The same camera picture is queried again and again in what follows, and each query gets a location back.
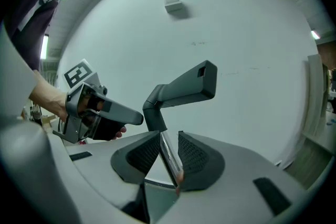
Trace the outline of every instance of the black rubber pad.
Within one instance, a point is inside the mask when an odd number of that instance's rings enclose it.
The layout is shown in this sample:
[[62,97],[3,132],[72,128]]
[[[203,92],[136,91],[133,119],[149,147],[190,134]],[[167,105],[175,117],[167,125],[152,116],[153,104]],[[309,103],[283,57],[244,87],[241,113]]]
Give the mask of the black rubber pad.
[[275,216],[286,210],[291,205],[291,202],[269,178],[257,178],[253,180],[253,183],[256,185],[257,189],[260,191]]
[[150,135],[117,150],[111,166],[128,183],[141,184],[159,155],[160,133]]
[[77,154],[72,154],[69,157],[72,161],[77,161],[79,159],[83,159],[83,158],[90,157],[90,156],[92,156],[92,154],[90,152],[85,151],[85,152],[81,152]]
[[207,189],[222,175],[225,161],[221,153],[183,131],[178,132],[178,154],[183,164],[181,191]]

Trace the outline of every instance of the metal rod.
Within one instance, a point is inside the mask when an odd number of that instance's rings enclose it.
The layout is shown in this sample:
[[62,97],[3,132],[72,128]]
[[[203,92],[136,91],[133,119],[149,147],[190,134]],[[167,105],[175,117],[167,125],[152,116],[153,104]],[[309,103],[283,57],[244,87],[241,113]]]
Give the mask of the metal rod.
[[175,153],[167,131],[160,133],[160,156],[175,187],[178,186],[177,176],[182,172],[182,163]]

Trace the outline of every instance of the white wall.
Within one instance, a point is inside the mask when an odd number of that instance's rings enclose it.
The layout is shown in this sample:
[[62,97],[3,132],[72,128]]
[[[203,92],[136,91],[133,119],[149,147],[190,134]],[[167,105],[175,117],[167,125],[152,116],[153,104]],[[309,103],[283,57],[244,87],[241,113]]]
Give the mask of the white wall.
[[[272,162],[286,158],[306,107],[304,61],[317,53],[303,14],[292,0],[182,2],[185,11],[168,14],[163,0],[102,0],[74,32],[59,74],[86,58],[108,97],[141,111],[157,84],[210,60],[218,66],[216,97],[163,110],[170,133],[210,136]],[[144,131],[145,124],[128,126],[127,135]],[[151,177],[169,181],[159,166]]]

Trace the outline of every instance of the fluorescent light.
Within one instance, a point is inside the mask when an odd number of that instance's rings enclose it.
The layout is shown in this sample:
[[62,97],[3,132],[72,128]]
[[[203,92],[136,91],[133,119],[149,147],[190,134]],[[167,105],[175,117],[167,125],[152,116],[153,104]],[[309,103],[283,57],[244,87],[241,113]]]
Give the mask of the fluorescent light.
[[311,31],[311,34],[313,35],[314,39],[320,39],[320,36],[318,34],[316,34],[316,32],[314,30]]
[[46,58],[47,58],[48,39],[49,39],[49,36],[48,36],[48,35],[45,35],[45,36],[43,37],[43,42],[42,42],[42,49],[41,49],[41,56],[40,56],[40,59],[46,59]]

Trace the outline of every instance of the textured gripper pad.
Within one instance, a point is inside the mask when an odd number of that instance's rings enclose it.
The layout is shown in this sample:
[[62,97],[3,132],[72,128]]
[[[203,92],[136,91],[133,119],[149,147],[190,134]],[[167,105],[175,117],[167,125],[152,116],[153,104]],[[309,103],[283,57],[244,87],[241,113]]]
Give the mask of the textured gripper pad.
[[128,183],[143,183],[159,155],[160,133],[155,131],[130,145],[117,150],[111,157],[111,166]]
[[207,189],[224,171],[223,156],[183,131],[178,132],[178,139],[178,154],[184,171],[184,180],[180,184],[181,191]]

